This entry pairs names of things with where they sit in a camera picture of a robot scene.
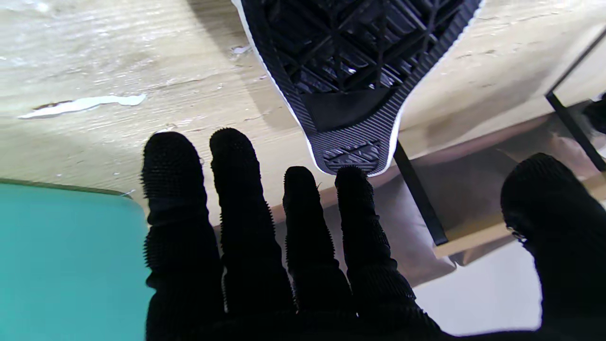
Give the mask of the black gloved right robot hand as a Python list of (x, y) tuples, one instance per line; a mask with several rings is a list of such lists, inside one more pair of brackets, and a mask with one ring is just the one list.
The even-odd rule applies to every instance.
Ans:
[[(177, 132), (150, 136), (141, 179), (149, 201), (144, 253), (154, 290), (147, 341), (456, 341), (416, 303), (379, 222), (373, 187), (355, 166), (336, 176), (347, 271), (342, 272), (312, 173), (285, 173), (286, 265), (250, 140), (210, 138), (221, 246), (206, 208), (203, 168)], [(603, 341), (606, 213), (565, 165), (534, 154), (501, 191), (507, 228), (533, 256), (542, 291), (535, 331), (463, 341)]]

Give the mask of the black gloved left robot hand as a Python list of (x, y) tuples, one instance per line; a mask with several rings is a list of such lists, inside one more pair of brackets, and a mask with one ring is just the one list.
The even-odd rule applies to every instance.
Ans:
[(592, 101), (582, 114), (588, 119), (594, 130), (606, 134), (606, 93), (602, 93), (600, 99)]

